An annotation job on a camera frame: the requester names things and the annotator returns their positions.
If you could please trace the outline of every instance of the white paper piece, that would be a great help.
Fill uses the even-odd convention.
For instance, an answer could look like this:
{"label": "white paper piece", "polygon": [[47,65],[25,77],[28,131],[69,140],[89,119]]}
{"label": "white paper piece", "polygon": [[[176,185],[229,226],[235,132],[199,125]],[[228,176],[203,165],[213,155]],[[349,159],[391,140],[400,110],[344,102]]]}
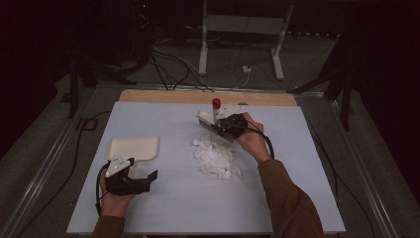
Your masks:
{"label": "white paper piece", "polygon": [[195,147],[194,157],[198,162],[198,170],[204,174],[215,174],[217,179],[232,179],[232,176],[242,177],[241,169],[234,163],[230,148],[207,139],[196,138],[192,144]]}

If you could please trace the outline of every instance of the long sleeve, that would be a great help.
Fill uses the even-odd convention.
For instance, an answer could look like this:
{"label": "long sleeve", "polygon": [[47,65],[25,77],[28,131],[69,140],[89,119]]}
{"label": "long sleeve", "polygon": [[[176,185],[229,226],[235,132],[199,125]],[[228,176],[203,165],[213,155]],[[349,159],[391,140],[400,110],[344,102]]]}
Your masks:
{"label": "long sleeve", "polygon": [[123,237],[125,218],[117,216],[99,216],[92,238]]}
{"label": "long sleeve", "polygon": [[259,172],[275,237],[323,237],[315,205],[293,183],[283,163],[264,161],[259,164]]}

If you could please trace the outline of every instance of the gray floor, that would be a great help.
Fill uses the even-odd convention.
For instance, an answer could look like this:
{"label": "gray floor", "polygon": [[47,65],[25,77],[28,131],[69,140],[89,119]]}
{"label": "gray floor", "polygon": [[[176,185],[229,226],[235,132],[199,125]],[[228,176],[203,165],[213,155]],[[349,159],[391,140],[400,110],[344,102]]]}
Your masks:
{"label": "gray floor", "polygon": [[[269,54],[272,43],[272,39],[258,39],[255,44],[234,41],[232,45],[232,41],[227,41],[225,45],[230,44],[228,47],[224,45],[221,48],[218,45],[216,48],[216,45],[211,45],[213,48],[209,50],[207,74],[197,80],[202,80],[201,83],[204,82],[215,90],[284,93],[284,89],[302,85],[317,76],[335,41],[319,37],[287,36],[280,52],[285,81],[274,78]],[[187,40],[181,44],[159,39],[155,47],[156,51],[177,56],[195,67],[198,66],[199,40]],[[175,78],[181,79],[185,75],[185,67],[181,64],[166,59],[157,60]],[[248,76],[242,72],[243,65],[252,69],[246,85],[244,84]],[[129,76],[129,79],[139,83],[135,88],[164,89],[152,64]],[[195,89],[193,85],[200,85],[197,80],[189,75],[184,85],[179,85],[177,89]],[[326,85],[324,83],[312,88],[310,92],[296,95],[296,99],[307,117],[308,126],[319,135],[337,174],[357,198],[338,181],[338,205],[347,228],[347,232],[340,237],[373,237],[368,219],[372,223],[375,237],[420,237],[419,205],[411,195],[360,97],[352,92],[352,115],[349,118],[351,131],[345,132],[337,119],[337,104],[321,97]],[[12,217],[16,220],[19,214],[13,214],[13,211],[43,161],[56,158],[48,180],[39,187],[41,192],[38,199],[20,213],[23,217],[18,220],[25,221],[27,218],[23,222],[26,224],[52,197],[71,170],[77,146],[78,131],[74,131],[74,128],[78,118],[111,110],[121,91],[128,87],[103,80],[97,88],[85,89],[81,100],[82,109],[72,121],[66,118],[68,104],[59,102],[62,95],[68,92],[68,78],[60,80],[57,88],[56,99],[0,162],[1,229],[10,227],[7,221]],[[65,230],[107,119],[108,114],[98,117],[98,128],[83,132],[73,176],[22,237],[76,237],[66,234]],[[68,139],[61,140],[61,144],[55,144],[62,138],[60,133],[68,128],[71,129]],[[318,146],[317,149],[332,190],[336,191],[327,157],[321,147]],[[367,217],[358,202],[367,212]],[[16,230],[20,230],[22,226],[23,224],[18,223]]]}

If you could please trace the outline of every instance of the dark background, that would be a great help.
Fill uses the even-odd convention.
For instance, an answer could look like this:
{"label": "dark background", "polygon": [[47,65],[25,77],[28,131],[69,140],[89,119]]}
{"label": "dark background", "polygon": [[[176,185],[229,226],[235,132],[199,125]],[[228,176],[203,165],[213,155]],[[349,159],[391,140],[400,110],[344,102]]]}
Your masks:
{"label": "dark background", "polygon": [[[266,2],[274,5],[210,0],[209,11],[231,11],[234,3],[239,15],[283,14]],[[153,21],[179,39],[186,37],[184,26],[201,24],[200,1],[156,0],[152,8]],[[69,40],[102,10],[99,0],[3,1],[0,9],[2,158],[54,98],[54,83],[68,74]],[[341,36],[321,73],[355,69],[353,89],[418,200],[419,12],[415,1],[296,1],[288,29],[292,36]]]}

